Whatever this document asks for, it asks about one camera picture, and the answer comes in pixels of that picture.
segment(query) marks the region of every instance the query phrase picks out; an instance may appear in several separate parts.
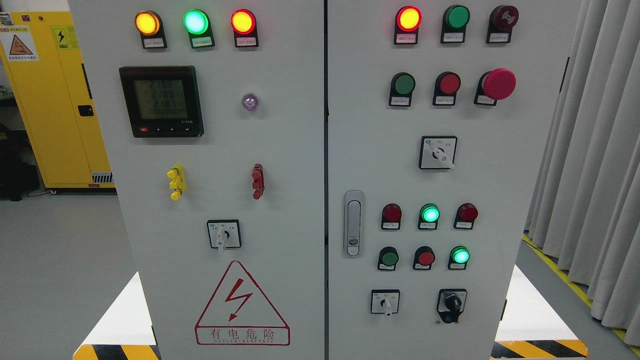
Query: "white curtain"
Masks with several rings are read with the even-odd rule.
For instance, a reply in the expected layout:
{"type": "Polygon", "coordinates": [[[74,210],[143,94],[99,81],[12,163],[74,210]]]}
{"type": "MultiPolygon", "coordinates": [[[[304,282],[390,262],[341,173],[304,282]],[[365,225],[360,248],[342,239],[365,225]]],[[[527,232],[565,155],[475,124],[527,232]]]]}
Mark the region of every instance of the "white curtain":
{"type": "Polygon", "coordinates": [[[640,346],[640,0],[579,16],[525,229],[640,346]]]}

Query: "yellow safety cabinet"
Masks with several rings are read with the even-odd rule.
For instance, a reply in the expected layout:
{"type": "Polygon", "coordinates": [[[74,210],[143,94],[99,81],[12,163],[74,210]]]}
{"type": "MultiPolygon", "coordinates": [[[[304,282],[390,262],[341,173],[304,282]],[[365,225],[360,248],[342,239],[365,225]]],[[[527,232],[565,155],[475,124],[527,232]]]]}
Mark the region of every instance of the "yellow safety cabinet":
{"type": "Polygon", "coordinates": [[[70,12],[2,17],[2,60],[47,188],[112,188],[70,12]]]}

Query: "yellow terminal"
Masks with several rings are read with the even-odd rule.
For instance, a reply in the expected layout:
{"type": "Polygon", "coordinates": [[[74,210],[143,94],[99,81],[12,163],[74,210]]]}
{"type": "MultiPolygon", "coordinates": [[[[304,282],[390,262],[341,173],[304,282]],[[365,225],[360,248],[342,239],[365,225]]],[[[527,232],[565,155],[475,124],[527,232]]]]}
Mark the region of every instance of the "yellow terminal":
{"type": "Polygon", "coordinates": [[[173,190],[171,193],[171,200],[176,201],[182,196],[186,189],[182,165],[175,164],[171,170],[166,173],[166,176],[171,179],[171,182],[169,183],[169,188],[173,190]]]}

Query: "yellow warning label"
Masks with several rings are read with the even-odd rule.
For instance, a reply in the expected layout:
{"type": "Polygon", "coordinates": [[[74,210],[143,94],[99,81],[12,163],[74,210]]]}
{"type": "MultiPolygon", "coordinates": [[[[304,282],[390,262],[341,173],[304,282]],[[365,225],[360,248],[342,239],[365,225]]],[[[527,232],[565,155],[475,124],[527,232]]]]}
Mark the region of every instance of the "yellow warning label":
{"type": "Polygon", "coordinates": [[[58,50],[78,50],[78,39],[76,36],[76,28],[73,26],[51,26],[53,39],[56,41],[58,50]]]}
{"type": "Polygon", "coordinates": [[[11,50],[9,50],[9,55],[33,55],[31,50],[24,45],[24,42],[20,40],[18,35],[13,36],[13,42],[11,43],[11,50]]]}

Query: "yellow and black stripe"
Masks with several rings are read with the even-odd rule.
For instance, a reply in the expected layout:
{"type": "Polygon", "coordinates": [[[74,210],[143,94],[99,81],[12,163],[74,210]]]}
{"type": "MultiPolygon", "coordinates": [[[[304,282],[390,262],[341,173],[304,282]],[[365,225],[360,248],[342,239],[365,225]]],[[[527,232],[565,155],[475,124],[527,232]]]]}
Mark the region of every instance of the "yellow and black stripe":
{"type": "Polygon", "coordinates": [[[82,345],[73,360],[162,360],[157,345],[82,345]]]}
{"type": "Polygon", "coordinates": [[[491,359],[539,359],[553,357],[589,357],[581,340],[496,341],[491,359]]]}

